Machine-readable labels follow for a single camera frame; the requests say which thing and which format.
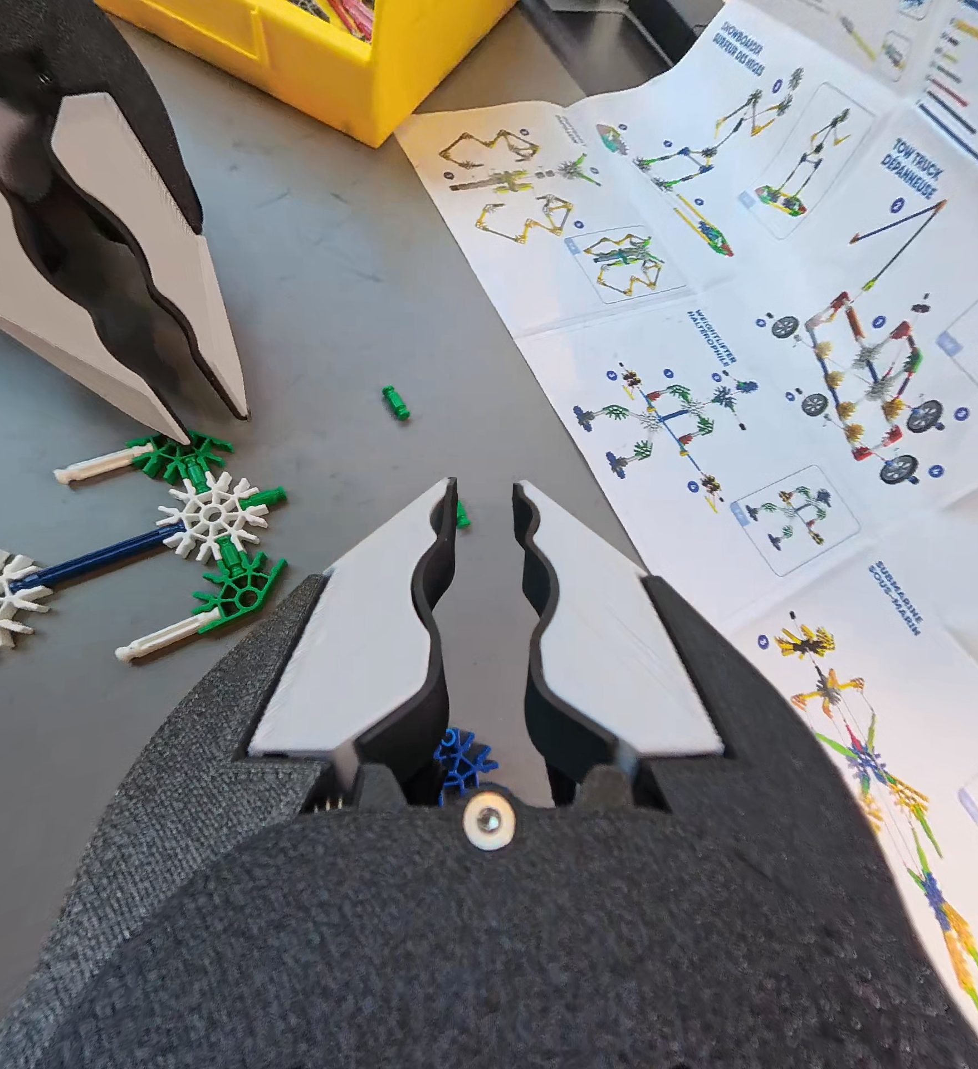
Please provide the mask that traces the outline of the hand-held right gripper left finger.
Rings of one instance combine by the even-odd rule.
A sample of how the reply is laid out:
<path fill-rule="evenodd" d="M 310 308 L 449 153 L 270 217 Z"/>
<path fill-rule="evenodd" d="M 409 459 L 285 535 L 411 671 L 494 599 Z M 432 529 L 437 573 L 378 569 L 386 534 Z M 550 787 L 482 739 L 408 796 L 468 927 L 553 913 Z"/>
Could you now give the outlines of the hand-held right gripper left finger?
<path fill-rule="evenodd" d="M 333 561 L 283 659 L 251 758 L 312 759 L 347 791 L 367 766 L 421 776 L 449 718 L 433 609 L 455 574 L 457 480 L 443 478 Z"/>

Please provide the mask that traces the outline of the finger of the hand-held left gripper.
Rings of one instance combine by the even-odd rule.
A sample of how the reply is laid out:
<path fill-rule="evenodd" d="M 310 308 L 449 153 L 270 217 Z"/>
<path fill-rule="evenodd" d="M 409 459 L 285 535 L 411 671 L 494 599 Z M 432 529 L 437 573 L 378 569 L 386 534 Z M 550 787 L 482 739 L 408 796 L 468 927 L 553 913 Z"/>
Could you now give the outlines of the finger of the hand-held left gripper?
<path fill-rule="evenodd" d="M 117 100 L 104 92 L 63 97 L 51 156 L 75 193 L 129 246 L 151 300 L 178 325 L 215 394 L 234 417 L 250 417 L 207 241 L 184 217 Z"/>
<path fill-rule="evenodd" d="M 126 416 L 188 443 L 188 432 L 148 381 L 106 348 L 89 311 L 44 276 L 16 223 L 0 185 L 0 329 Z"/>

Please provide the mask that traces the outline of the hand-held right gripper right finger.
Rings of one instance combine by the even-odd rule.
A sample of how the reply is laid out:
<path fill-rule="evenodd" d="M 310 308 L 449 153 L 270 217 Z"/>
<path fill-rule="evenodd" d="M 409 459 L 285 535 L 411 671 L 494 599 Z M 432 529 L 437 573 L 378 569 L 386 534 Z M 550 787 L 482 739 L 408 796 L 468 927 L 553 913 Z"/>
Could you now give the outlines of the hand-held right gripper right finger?
<path fill-rule="evenodd" d="M 537 614 L 524 719 L 556 807 L 589 772 L 635 783 L 651 760 L 720 758 L 724 742 L 649 589 L 652 575 L 529 480 L 512 486 L 522 590 Z"/>

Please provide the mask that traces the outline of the blue toy connector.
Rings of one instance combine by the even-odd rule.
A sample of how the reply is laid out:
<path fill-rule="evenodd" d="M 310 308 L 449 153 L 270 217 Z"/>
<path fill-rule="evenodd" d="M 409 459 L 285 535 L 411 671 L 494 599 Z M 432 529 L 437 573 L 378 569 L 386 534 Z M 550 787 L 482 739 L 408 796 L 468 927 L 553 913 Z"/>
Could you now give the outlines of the blue toy connector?
<path fill-rule="evenodd" d="M 482 777 L 499 768 L 488 745 L 477 741 L 472 731 L 457 727 L 445 730 L 432 760 L 440 773 L 440 807 L 472 793 Z"/>

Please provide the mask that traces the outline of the white green blue toy assembly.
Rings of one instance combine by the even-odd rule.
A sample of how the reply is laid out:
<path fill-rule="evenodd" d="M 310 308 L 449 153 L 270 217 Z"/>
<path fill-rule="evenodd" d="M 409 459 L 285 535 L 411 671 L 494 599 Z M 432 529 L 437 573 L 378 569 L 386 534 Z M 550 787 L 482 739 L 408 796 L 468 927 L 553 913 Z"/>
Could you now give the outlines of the white green blue toy assembly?
<path fill-rule="evenodd" d="M 57 587 L 87 580 L 160 549 L 209 566 L 202 578 L 211 588 L 195 592 L 197 605 L 187 618 L 119 647 L 118 661 L 128 664 L 152 659 L 254 616 L 265 606 L 288 564 L 282 559 L 271 562 L 264 552 L 251 552 L 260 544 L 258 532 L 268 529 L 271 509 L 263 515 L 242 510 L 240 498 L 257 487 L 226 470 L 232 444 L 195 431 L 188 432 L 188 437 L 189 441 L 182 444 L 157 433 L 55 469 L 56 481 L 65 487 L 137 470 L 162 480 L 175 505 L 160 507 L 162 517 L 151 530 L 50 568 L 40 568 L 29 556 L 0 548 L 0 649 L 13 648 L 17 635 L 33 633 L 22 616 L 47 611 L 45 601 Z"/>

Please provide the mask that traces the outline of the yellow plastic bin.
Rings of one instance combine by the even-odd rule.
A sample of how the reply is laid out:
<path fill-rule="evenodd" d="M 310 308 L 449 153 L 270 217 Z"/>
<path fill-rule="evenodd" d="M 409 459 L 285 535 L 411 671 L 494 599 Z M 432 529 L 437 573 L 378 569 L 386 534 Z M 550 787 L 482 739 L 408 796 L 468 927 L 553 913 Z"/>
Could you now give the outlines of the yellow plastic bin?
<path fill-rule="evenodd" d="M 376 2 L 369 44 L 288 1 L 98 5 L 302 114 L 378 148 L 515 3 Z"/>

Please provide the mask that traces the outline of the pile of colourful toy pieces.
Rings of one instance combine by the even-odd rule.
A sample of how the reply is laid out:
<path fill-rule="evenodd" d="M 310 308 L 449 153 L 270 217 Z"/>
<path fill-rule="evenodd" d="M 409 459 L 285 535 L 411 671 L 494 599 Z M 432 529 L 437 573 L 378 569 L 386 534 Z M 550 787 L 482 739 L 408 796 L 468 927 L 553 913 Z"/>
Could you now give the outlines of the pile of colourful toy pieces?
<path fill-rule="evenodd" d="M 358 41 L 374 36 L 375 1 L 290 1 L 295 7 L 344 30 Z"/>

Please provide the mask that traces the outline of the folded paper instruction sheet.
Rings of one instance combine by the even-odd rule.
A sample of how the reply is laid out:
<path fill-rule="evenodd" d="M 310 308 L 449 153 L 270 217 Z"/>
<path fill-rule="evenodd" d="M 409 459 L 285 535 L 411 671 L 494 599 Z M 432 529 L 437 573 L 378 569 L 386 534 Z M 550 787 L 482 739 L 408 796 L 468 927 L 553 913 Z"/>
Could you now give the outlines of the folded paper instruction sheet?
<path fill-rule="evenodd" d="M 978 2 L 729 2 L 397 133 L 649 571 L 839 768 L 978 1035 Z"/>

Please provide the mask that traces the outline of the black power adapter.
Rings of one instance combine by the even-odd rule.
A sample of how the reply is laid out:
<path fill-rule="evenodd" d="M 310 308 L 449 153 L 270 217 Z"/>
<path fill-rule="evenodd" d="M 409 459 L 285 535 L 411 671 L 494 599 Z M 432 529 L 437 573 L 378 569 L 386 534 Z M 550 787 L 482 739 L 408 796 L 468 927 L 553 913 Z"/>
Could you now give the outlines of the black power adapter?
<path fill-rule="evenodd" d="M 628 1 L 628 15 L 669 65 L 688 53 L 724 7 L 723 1 Z"/>

